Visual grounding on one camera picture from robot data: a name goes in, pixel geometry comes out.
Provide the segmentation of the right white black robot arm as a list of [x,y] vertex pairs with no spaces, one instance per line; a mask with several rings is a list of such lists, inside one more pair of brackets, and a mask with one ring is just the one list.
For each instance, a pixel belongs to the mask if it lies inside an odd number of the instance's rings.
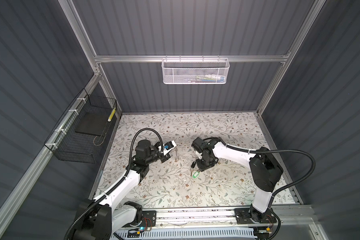
[[192,148],[201,172],[217,165],[219,159],[230,160],[251,170],[256,193],[246,214],[254,223],[263,222],[271,214],[274,190],[284,170],[267,148],[248,150],[224,143],[220,138],[196,138]]

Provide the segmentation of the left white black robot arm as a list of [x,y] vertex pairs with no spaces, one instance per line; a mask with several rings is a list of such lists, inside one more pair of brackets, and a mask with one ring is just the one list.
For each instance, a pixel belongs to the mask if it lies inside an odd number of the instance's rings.
[[139,141],[124,175],[104,193],[80,205],[64,239],[109,240],[124,225],[138,225],[142,218],[141,205],[126,202],[121,208],[117,207],[148,174],[149,165],[156,161],[167,161],[176,146],[175,141],[163,146],[159,142],[152,145],[149,140]]

